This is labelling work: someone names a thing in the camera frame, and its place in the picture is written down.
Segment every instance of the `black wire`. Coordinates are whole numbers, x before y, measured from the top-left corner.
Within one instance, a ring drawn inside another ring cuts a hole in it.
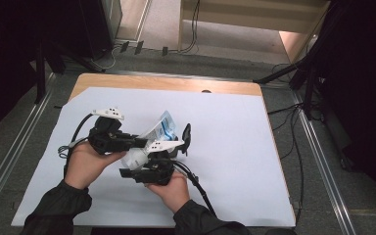
[[[198,191],[200,191],[201,196],[203,196],[204,202],[206,202],[207,207],[209,208],[212,215],[216,217],[215,211],[212,208],[212,204],[207,196],[206,191],[201,187],[200,183],[198,182],[198,178],[191,172],[191,170],[183,163],[175,161],[174,164],[178,166],[178,168],[182,169],[185,173],[187,173],[188,178],[191,180],[192,184],[197,187]]]
[[[195,6],[195,9],[194,9],[194,14],[192,16],[192,21],[191,21],[191,30],[192,30],[192,40],[191,40],[191,44],[185,48],[185,49],[182,49],[180,51],[178,50],[169,50],[169,52],[177,52],[178,54],[179,53],[188,53],[192,50],[192,48],[194,47],[195,43],[197,42],[197,24],[198,24],[198,16],[200,14],[200,0],[197,1],[197,4]]]
[[[82,126],[87,122],[87,120],[88,120],[89,118],[91,118],[92,116],[93,116],[92,114],[89,114],[89,115],[87,115],[87,116],[81,121],[81,123],[78,125],[77,129],[75,130],[74,135],[72,136],[71,142],[74,142],[74,141],[75,141],[75,138],[77,138],[78,132],[80,131],[81,127],[82,127]],[[67,169],[69,168],[70,158],[71,158],[72,150],[74,149],[74,147],[69,148],[69,152],[68,152],[67,155],[66,155],[66,165],[64,166],[64,176],[66,176]]]
[[[301,151],[299,149],[298,142],[297,142],[296,135],[295,135],[295,126],[296,126],[296,123],[298,122],[299,114],[302,111],[302,106],[303,106],[303,103],[299,103],[299,104],[292,105],[292,106],[285,108],[285,109],[280,109],[280,110],[276,110],[276,111],[272,111],[272,112],[268,113],[269,115],[274,115],[274,114],[278,114],[280,112],[284,112],[284,111],[288,111],[290,109],[293,109],[290,113],[287,114],[285,121],[281,125],[279,125],[278,127],[274,128],[273,130],[283,126],[287,122],[287,120],[290,121],[290,127],[291,127],[291,132],[292,132],[292,147],[291,147],[290,151],[285,156],[280,158],[280,160],[283,160],[286,157],[288,157],[292,153],[292,151],[294,149],[296,149],[296,152],[297,152],[297,155],[298,155],[298,160],[299,160],[299,166],[300,166],[300,174],[301,174],[301,195],[300,195],[300,199],[299,199],[298,212],[296,214],[296,225],[298,225],[298,222],[299,222],[299,219],[300,219],[301,213],[302,213],[302,207],[303,207],[303,203],[304,203],[304,186],[305,186],[305,184],[304,184],[304,182],[305,182],[304,165],[303,165],[303,161],[302,161]],[[317,104],[311,104],[310,107],[313,108],[313,107],[316,107],[316,106],[317,106]]]
[[[271,116],[271,115],[274,115],[274,114],[277,114],[277,113],[280,113],[280,112],[283,112],[283,111],[287,111],[287,110],[290,110],[290,109],[293,109],[293,108],[296,108],[296,107],[300,107],[300,106],[302,106],[304,103],[299,103],[299,104],[295,104],[295,105],[292,105],[292,106],[290,106],[290,107],[288,107],[288,108],[284,108],[284,109],[280,109],[280,110],[275,110],[275,111],[270,111],[270,112],[268,112],[267,114],[269,115],[269,116]]]
[[[332,9],[335,8],[335,5],[337,5],[337,4],[338,4],[338,3],[335,3],[333,6],[329,7],[328,11],[325,11],[325,12],[323,13],[323,15],[321,16],[320,20],[316,23],[316,26],[313,28],[313,31],[311,32],[311,35],[314,35],[314,33],[315,33],[317,27],[319,26],[319,24],[320,24],[321,22],[324,21],[323,19],[326,17],[326,15],[327,15],[330,11],[332,11]],[[307,55],[308,52],[309,52],[309,51],[308,51],[308,44],[307,44],[307,45],[306,45],[305,54]],[[295,66],[295,68],[296,68],[297,71],[306,71],[306,70],[301,70],[301,69],[299,69],[299,68],[296,66],[296,63],[292,63],[292,64],[278,64],[278,65],[275,65],[275,66],[271,69],[271,73],[273,73],[273,71],[274,71],[274,69],[275,69],[276,67],[281,66],[281,65],[291,65],[291,66]],[[281,81],[281,82],[289,82],[289,81],[282,80],[282,79],[280,79],[279,77],[277,77],[276,79],[279,80],[279,81]]]
[[[67,158],[67,154],[63,154],[63,151],[65,151],[65,150],[67,150],[67,149],[69,149],[69,148],[70,148],[70,147],[67,146],[67,145],[64,145],[64,146],[60,147],[60,148],[58,149],[59,157],[62,158],[62,159],[66,159],[66,158]]]
[[[290,64],[277,64],[277,65],[275,65],[275,66],[273,66],[272,68],[271,68],[271,74],[274,74],[274,69],[276,68],[276,67],[278,67],[278,66],[289,66]],[[287,81],[287,80],[282,80],[282,79],[280,79],[280,77],[277,77],[276,78],[277,80],[279,80],[279,81],[281,81],[281,82],[284,82],[284,83],[288,83],[289,81]]]
[[[293,120],[293,116],[295,115],[295,112],[298,110],[298,108],[295,108],[293,111],[291,111],[290,113],[289,113],[289,115],[292,115],[291,116],[291,118],[290,118],[290,121],[292,121]],[[293,126],[292,126],[292,131],[295,129],[295,125],[296,125],[296,123],[297,123],[297,121],[298,121],[298,119],[296,118],[296,120],[294,121],[294,124],[293,124]],[[284,156],[282,156],[281,158],[280,158],[280,160],[283,160],[283,159],[285,159],[286,157],[288,157],[290,154],[292,154],[292,151],[294,150],[294,148],[295,148],[295,141],[296,141],[296,139],[295,139],[295,136],[294,135],[292,135],[292,147],[291,147],[291,149],[289,150],[289,152],[287,153],[287,154],[285,154]]]
[[[298,117],[297,117],[296,120],[298,120],[300,112],[301,112],[301,110],[298,111]],[[298,212],[297,212],[297,215],[296,215],[296,225],[298,225],[299,219],[301,217],[303,203],[304,203],[304,181],[305,180],[304,180],[304,165],[302,163],[302,155],[301,155],[301,151],[299,150],[298,142],[296,141],[296,136],[295,136],[295,124],[296,124],[296,122],[295,123],[293,122],[294,115],[295,115],[295,113],[293,113],[292,117],[291,117],[291,130],[292,130],[293,144],[296,147],[296,152],[297,152],[297,155],[298,155],[299,166],[300,166],[300,173],[301,173],[301,196],[300,196],[300,204],[299,204],[299,207],[298,207]]]

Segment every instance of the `electrical cable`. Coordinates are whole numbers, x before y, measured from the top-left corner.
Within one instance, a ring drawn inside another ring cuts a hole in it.
[[[113,63],[112,63],[110,66],[108,66],[108,67],[102,67],[102,66],[100,66],[99,64],[97,64],[96,62],[94,62],[93,59],[91,59],[91,62],[92,62],[95,66],[97,66],[98,68],[100,68],[100,69],[102,69],[102,70],[108,70],[108,69],[111,69],[111,68],[116,64],[116,58],[115,58],[114,52],[115,52],[115,50],[116,50],[117,48],[121,48],[121,45],[118,46],[118,47],[115,47],[115,48],[112,50],[111,55],[112,55],[112,58],[113,58]]]
[[[72,136],[72,139],[71,139],[71,143],[75,141],[75,138],[77,138],[77,135],[78,135],[78,132],[80,131],[81,127],[88,121],[89,118],[91,118],[93,115],[92,114],[89,114],[87,115],[82,121],[81,123],[78,125],[77,129],[75,130],[75,133],[74,135]],[[72,154],[72,150],[74,149],[74,147],[76,146],[76,144],[73,146],[73,147],[69,147],[69,151],[66,155],[66,165],[64,166],[64,176],[66,176],[66,173],[67,173],[67,169],[69,168],[69,163],[70,163],[70,158],[71,158],[71,154]]]
[[[302,208],[303,208],[303,202],[304,202],[304,187],[305,187],[304,165],[303,165],[301,151],[299,149],[298,142],[297,142],[297,139],[296,139],[296,134],[295,134],[295,126],[296,126],[296,123],[298,122],[299,114],[302,111],[302,107],[303,107],[303,103],[299,103],[299,104],[292,105],[292,106],[284,108],[284,109],[280,109],[280,110],[276,110],[276,111],[272,111],[272,112],[268,113],[269,115],[274,115],[274,114],[278,114],[278,113],[293,109],[290,113],[288,113],[286,115],[285,121],[281,125],[279,125],[278,127],[274,128],[273,130],[280,128],[288,120],[290,121],[290,128],[291,128],[291,133],[292,133],[292,147],[286,155],[284,155],[283,157],[280,158],[280,160],[283,160],[286,157],[290,156],[290,154],[293,152],[293,150],[296,149],[296,152],[297,152],[297,155],[298,155],[299,166],[300,166],[300,174],[301,174],[301,192],[300,192],[300,198],[299,198],[299,207],[298,207],[298,211],[296,213],[296,224],[297,225],[298,225],[299,219],[300,219],[301,214],[302,214]]]
[[[198,25],[198,16],[200,14],[200,3],[201,1],[198,0],[197,1],[197,4],[195,6],[195,9],[194,9],[194,14],[192,16],[192,21],[191,21],[191,30],[192,30],[192,40],[191,40],[191,44],[185,48],[185,49],[182,49],[182,50],[169,50],[169,52],[176,52],[177,54],[185,54],[185,53],[188,53],[192,50],[192,48],[194,47],[195,43],[197,42],[197,25]]]
[[[320,17],[319,21],[316,23],[316,26],[313,28],[313,31],[311,32],[310,35],[314,35],[316,29],[318,28],[319,24],[321,24],[323,21],[324,21],[324,18],[326,17],[326,15],[332,11],[332,9],[335,8],[335,6],[337,5],[338,3],[335,3],[333,6],[331,6],[328,11],[325,11],[322,16]],[[305,53],[307,54],[308,53],[308,44],[306,45],[306,51]],[[278,67],[278,66],[281,66],[281,65],[289,65],[289,66],[294,66],[295,69],[297,71],[304,71],[304,72],[307,72],[307,70],[301,70],[300,68],[298,68],[298,66],[296,65],[296,63],[292,63],[292,64],[278,64],[278,65],[275,65],[272,70],[271,70],[271,73],[273,73],[274,71],[274,68]],[[276,78],[277,80],[281,81],[281,82],[288,82],[288,81],[285,81],[285,80],[282,80],[280,79],[279,77]]]
[[[274,74],[274,69],[275,69],[276,67],[279,67],[279,66],[290,66],[290,64],[282,63],[282,64],[277,64],[277,65],[273,66],[273,67],[271,68],[271,74]],[[280,79],[280,77],[277,77],[276,79],[279,80],[279,81],[281,81],[281,82],[284,82],[284,83],[288,83],[288,82],[289,82],[289,81],[286,81],[286,80],[282,80],[282,79]]]
[[[175,161],[174,165],[178,166],[178,168],[182,169],[185,173],[187,173],[187,177],[191,180],[192,184],[197,187],[198,191],[200,191],[201,196],[203,196],[204,202],[206,202],[207,207],[209,208],[212,215],[216,217],[215,211],[212,208],[212,204],[209,200],[209,197],[207,196],[206,191],[201,187],[198,177],[194,175],[194,173],[191,172],[191,170],[183,163],[179,161]]]
[[[295,113],[293,113],[292,116],[291,116],[291,130],[292,130],[293,145],[296,147],[296,153],[298,155],[300,173],[301,173],[301,195],[300,195],[300,200],[299,200],[298,212],[297,212],[297,215],[296,215],[296,224],[297,225],[298,225],[299,219],[301,217],[302,207],[303,207],[303,203],[304,203],[304,182],[305,182],[305,180],[304,180],[304,165],[303,165],[303,161],[302,161],[302,155],[301,155],[301,151],[299,150],[298,142],[296,141],[296,136],[295,136],[295,124],[299,119],[299,114],[300,114],[301,111],[302,110],[298,111],[298,116],[297,116],[295,121],[293,121]]]

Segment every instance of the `metal rail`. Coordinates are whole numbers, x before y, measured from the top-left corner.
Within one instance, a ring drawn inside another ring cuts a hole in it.
[[[26,119],[25,123],[23,124],[23,128],[20,130],[17,138],[15,139],[14,143],[12,144],[10,150],[6,154],[4,160],[0,165],[0,193],[8,180],[9,175],[11,174],[15,164],[19,156],[21,155],[26,142],[29,139],[33,129],[35,128],[36,124],[38,123],[39,118],[42,115],[52,93],[53,82],[55,80],[55,75],[53,73],[50,74],[48,81],[47,81],[47,93],[42,98],[41,102],[34,105],[32,108],[28,118]]]
[[[303,101],[302,97],[297,92],[293,91],[292,93],[296,104],[299,104]],[[345,235],[355,235],[356,232],[353,227],[349,211],[344,202],[344,198],[340,193],[338,185],[335,182],[334,176],[331,172],[328,161],[325,158],[320,143],[316,137],[312,122],[307,120],[304,113],[301,112],[300,116],[307,139],[310,144],[310,148],[313,151],[313,155],[318,165],[320,175],[322,176],[323,183],[325,184],[326,192],[328,193],[332,207],[335,211],[335,215],[337,216],[338,223],[341,226],[341,230]]]

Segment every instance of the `black jacket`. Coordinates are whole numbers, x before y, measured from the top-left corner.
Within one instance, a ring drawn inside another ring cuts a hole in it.
[[[26,218],[21,234],[72,234],[72,220],[90,209],[91,200],[88,189],[75,189],[63,180],[44,194],[38,207]],[[177,235],[251,234],[243,224],[219,220],[192,200],[177,211],[173,219]]]

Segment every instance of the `white sheet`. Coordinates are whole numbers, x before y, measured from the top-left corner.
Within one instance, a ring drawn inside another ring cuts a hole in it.
[[[64,107],[47,149],[12,225],[24,225],[42,195],[63,178],[65,160],[57,149],[69,144],[78,124],[93,109],[118,107],[124,114],[121,130],[141,134],[168,110],[181,136],[192,125],[188,157],[178,159],[199,176],[217,216],[247,226],[295,225],[283,171],[262,97],[179,91],[90,87]],[[87,136],[96,117],[82,127]],[[90,226],[174,226],[161,199],[133,179],[120,177],[116,162],[90,186],[93,206],[74,224]],[[189,183],[191,198],[205,205]]]

